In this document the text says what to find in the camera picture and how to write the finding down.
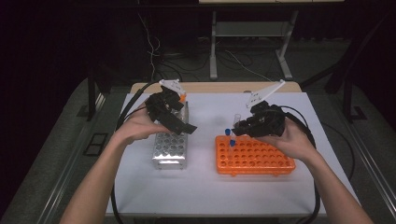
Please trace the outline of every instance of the test tube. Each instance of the test tube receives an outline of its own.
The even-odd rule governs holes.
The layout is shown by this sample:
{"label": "test tube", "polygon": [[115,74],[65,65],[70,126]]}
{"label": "test tube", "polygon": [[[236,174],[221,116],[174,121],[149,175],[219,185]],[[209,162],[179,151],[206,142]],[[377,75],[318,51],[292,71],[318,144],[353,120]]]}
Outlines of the test tube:
{"label": "test tube", "polygon": [[[235,114],[233,116],[233,127],[237,128],[239,125],[239,121],[241,120],[241,115],[240,114]],[[233,148],[235,147],[236,144],[236,136],[233,132],[231,132],[230,136],[230,146],[229,146],[229,158],[233,156]]]}

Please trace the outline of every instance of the black backdrop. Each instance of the black backdrop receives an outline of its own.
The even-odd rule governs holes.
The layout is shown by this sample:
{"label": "black backdrop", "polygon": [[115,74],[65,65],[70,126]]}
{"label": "black backdrop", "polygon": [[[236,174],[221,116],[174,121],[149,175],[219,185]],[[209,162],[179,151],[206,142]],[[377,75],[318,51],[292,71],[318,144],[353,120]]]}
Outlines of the black backdrop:
{"label": "black backdrop", "polygon": [[[347,7],[354,2],[359,5],[353,10]],[[372,5],[383,2],[355,0],[337,11],[303,11],[294,38],[351,38],[364,26],[361,17]],[[149,66],[140,63],[144,64],[139,67],[143,76],[132,76],[135,67],[126,63],[136,51],[142,62],[148,59],[141,53],[147,43],[133,46],[145,39],[136,15],[129,18],[133,12],[121,17],[116,9],[86,9],[81,14],[67,2],[52,0],[5,0],[0,4],[2,216],[70,94],[87,77],[87,65],[98,65],[99,86],[144,80]],[[125,27],[134,31],[126,34]]]}

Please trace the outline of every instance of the test tube rack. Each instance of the test tube rack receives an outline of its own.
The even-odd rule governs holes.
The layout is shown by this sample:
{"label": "test tube rack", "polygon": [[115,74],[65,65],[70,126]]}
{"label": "test tube rack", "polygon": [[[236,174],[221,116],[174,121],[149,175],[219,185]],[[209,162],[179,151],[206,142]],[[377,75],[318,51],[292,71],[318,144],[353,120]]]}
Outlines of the test tube rack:
{"label": "test tube rack", "polygon": [[230,150],[229,135],[216,137],[216,161],[223,175],[288,175],[295,169],[293,158],[279,149],[247,135],[236,136]]}

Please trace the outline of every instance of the white table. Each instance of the white table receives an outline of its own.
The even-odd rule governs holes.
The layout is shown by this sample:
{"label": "white table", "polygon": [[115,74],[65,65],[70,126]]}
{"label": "white table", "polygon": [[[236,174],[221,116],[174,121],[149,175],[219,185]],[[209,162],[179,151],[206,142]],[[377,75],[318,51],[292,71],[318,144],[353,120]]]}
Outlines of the white table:
{"label": "white table", "polygon": [[[147,97],[149,94],[143,94],[134,107]],[[250,117],[245,107],[248,97],[249,93],[188,93],[190,123],[198,129],[189,136],[184,170],[154,169],[151,161],[154,135],[128,146],[115,183],[120,214],[132,217],[310,215],[315,204],[313,178],[300,161],[296,161],[296,169],[290,175],[232,177],[217,173],[215,136],[230,128],[235,113],[241,114],[242,119]],[[356,198],[306,93],[276,92],[267,102],[294,107],[305,116],[318,151]],[[111,204],[106,212],[112,214]],[[323,206],[319,215],[325,215]]]}

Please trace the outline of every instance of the person's right hand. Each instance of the person's right hand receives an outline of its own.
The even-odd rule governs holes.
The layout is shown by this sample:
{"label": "person's right hand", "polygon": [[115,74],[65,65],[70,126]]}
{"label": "person's right hand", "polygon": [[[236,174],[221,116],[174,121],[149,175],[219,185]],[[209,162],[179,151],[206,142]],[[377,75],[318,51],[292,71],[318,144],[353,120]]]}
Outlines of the person's right hand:
{"label": "person's right hand", "polygon": [[271,144],[288,157],[306,161],[318,154],[306,134],[292,120],[285,118],[285,131],[282,136],[256,137],[257,140]]}

